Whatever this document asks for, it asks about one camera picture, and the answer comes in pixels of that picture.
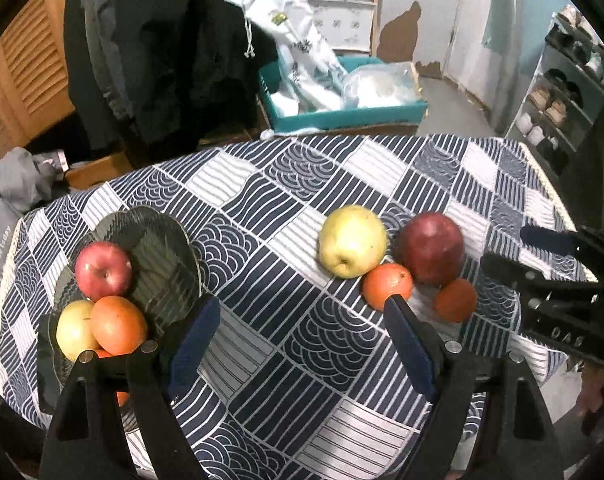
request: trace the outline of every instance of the orange fruit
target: orange fruit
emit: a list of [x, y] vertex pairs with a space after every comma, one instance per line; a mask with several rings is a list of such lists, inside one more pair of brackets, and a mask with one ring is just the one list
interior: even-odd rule
[[[95, 350], [95, 353], [98, 354], [99, 358], [102, 358], [102, 357], [113, 357], [112, 354], [109, 354], [106, 350], [103, 350], [102, 348], [99, 348], [99, 349]], [[118, 397], [118, 406], [119, 407], [124, 406], [124, 404], [128, 400], [128, 393], [127, 392], [115, 392], [115, 394]]]
[[91, 331], [100, 346], [112, 355], [130, 354], [146, 341], [146, 320], [125, 298], [106, 296], [91, 311]]
[[376, 310], [383, 310], [384, 302], [394, 294], [408, 300], [412, 289], [411, 273], [400, 264], [378, 265], [362, 280], [362, 296]]
[[442, 287], [435, 298], [433, 309], [444, 321], [462, 323], [471, 317], [476, 305], [475, 287], [464, 278], [457, 278]]

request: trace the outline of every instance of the table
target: table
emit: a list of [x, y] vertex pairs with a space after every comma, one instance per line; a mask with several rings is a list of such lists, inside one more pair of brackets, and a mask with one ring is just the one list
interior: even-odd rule
[[[540, 382], [565, 359], [519, 334], [517, 295], [479, 270], [485, 251], [551, 278], [586, 279], [575, 259], [525, 247], [519, 229], [572, 228], [525, 146], [453, 135], [312, 136], [233, 144], [135, 171], [29, 213], [16, 229], [0, 292], [0, 393], [35, 425], [36, 334], [74, 243], [108, 213], [151, 206], [178, 219], [223, 304], [191, 391], [173, 407], [198, 459], [219, 478], [376, 478], [415, 443], [430, 404], [410, 385], [381, 314], [316, 262], [317, 233], [336, 208], [377, 213], [391, 238], [436, 210], [461, 227], [462, 275], [476, 313], [447, 324], [436, 291], [409, 301], [443, 338], [473, 352], [522, 351]], [[483, 396], [464, 435], [477, 431]], [[134, 461], [150, 466], [139, 433]]]

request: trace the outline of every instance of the metal bolt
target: metal bolt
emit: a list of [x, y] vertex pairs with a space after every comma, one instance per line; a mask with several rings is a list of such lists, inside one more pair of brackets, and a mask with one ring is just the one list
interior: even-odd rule
[[515, 363], [521, 363], [522, 361], [524, 361], [524, 355], [522, 355], [522, 353], [518, 352], [517, 350], [511, 350], [509, 352], [509, 357], [511, 358], [511, 361]]
[[444, 348], [452, 354], [459, 354], [462, 351], [462, 345], [457, 341], [447, 341], [444, 343]]
[[145, 354], [151, 354], [157, 350], [157, 341], [155, 339], [149, 339], [148, 341], [144, 341], [140, 349]]
[[82, 352], [80, 354], [80, 357], [78, 359], [80, 359], [81, 363], [87, 363], [91, 359], [93, 359], [94, 355], [95, 355], [95, 352], [93, 350], [85, 350], [84, 352]]

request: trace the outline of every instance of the blue and white patterned tablecloth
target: blue and white patterned tablecloth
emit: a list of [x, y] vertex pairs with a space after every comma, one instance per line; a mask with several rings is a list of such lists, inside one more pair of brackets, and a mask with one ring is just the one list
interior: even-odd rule
[[[36, 334], [57, 277], [104, 216], [147, 205], [180, 221], [205, 286], [223, 304], [201, 375], [174, 406], [212, 478], [376, 478], [409, 452], [430, 405], [412, 389], [359, 280], [318, 266], [322, 222], [351, 203], [372, 209], [391, 235], [421, 211], [453, 218], [477, 311], [463, 325], [439, 322], [429, 307], [435, 291], [424, 288], [410, 305], [473, 352], [521, 349], [544, 381], [563, 354], [519, 335], [517, 295], [479, 271], [480, 256], [493, 251], [549, 277], [584, 279], [572, 258], [519, 240], [524, 224], [562, 230], [570, 222], [529, 156], [510, 140], [452, 135], [281, 139], [196, 153], [57, 200], [27, 215], [13, 239], [0, 304], [0, 393], [33, 424], [48, 424], [38, 409]], [[466, 434], [481, 409], [477, 397]], [[139, 433], [129, 442], [136, 462], [149, 466]]]

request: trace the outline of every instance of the red apple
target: red apple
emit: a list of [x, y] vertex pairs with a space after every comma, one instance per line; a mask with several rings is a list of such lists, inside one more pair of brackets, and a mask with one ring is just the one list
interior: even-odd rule
[[420, 213], [402, 229], [400, 252], [417, 283], [446, 285], [460, 275], [464, 237], [457, 224], [443, 214]]
[[77, 257], [77, 286], [92, 301], [124, 294], [132, 274], [126, 251], [111, 242], [93, 242]]

